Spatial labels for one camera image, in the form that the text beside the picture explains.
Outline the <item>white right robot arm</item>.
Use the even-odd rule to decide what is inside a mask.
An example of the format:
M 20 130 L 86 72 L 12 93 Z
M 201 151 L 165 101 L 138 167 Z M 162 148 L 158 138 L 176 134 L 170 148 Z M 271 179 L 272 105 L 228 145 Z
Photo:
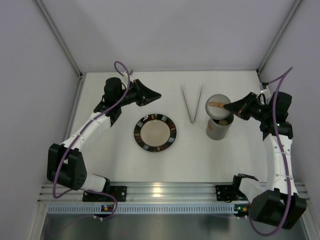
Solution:
M 266 150 L 267 181 L 261 187 L 254 176 L 238 174 L 237 191 L 247 198 L 251 220 L 281 226 L 290 230 L 307 209 L 307 202 L 299 197 L 291 165 L 293 127 L 287 122 L 292 96 L 274 93 L 267 104 L 251 92 L 241 100 L 224 104 L 224 109 L 241 118 L 260 122 L 262 141 Z

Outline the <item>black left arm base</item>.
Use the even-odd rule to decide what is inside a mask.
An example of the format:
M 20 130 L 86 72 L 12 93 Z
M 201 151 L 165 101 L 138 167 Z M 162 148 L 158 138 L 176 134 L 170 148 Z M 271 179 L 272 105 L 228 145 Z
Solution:
M 107 194 L 114 197 L 118 202 L 125 202 L 127 198 L 127 186 L 111 186 Z M 83 202 L 113 202 L 114 200 L 105 195 L 90 193 L 88 191 L 83 192 L 82 196 Z

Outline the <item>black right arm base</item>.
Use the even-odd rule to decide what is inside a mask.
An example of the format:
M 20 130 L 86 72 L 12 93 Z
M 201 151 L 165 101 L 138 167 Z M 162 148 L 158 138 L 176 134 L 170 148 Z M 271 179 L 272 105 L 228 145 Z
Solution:
M 238 195 L 236 188 L 232 184 L 220 184 L 215 186 L 216 199 L 219 202 L 230 203 L 237 201 L 241 197 Z

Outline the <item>white steamed bun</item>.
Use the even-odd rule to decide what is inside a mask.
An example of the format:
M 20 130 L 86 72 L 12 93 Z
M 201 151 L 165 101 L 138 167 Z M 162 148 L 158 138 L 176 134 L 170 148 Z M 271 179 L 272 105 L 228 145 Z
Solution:
M 221 126 L 227 126 L 227 125 L 229 125 L 229 122 L 225 119 L 222 119 L 218 122 L 218 124 Z

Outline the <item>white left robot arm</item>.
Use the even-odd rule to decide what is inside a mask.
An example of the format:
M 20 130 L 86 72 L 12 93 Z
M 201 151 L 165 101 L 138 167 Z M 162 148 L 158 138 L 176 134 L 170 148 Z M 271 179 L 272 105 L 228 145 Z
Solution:
M 87 122 L 61 144 L 52 144 L 48 150 L 47 179 L 54 185 L 69 191 L 107 193 L 110 181 L 88 173 L 83 152 L 118 120 L 123 106 L 135 103 L 142 107 L 161 98 L 161 94 L 149 89 L 140 80 L 128 81 L 123 88 L 122 80 L 111 77 L 105 81 L 104 94 Z

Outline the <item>metal serving tongs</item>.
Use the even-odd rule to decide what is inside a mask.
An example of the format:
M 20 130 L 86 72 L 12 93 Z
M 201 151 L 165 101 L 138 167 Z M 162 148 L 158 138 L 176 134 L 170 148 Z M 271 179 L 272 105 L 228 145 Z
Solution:
M 192 96 L 188 95 L 188 91 L 185 88 L 185 85 L 181 85 L 181 94 L 184 102 L 185 110 L 189 119 L 190 124 L 194 124 L 200 107 L 200 101 L 203 93 L 203 85 L 201 84 Z

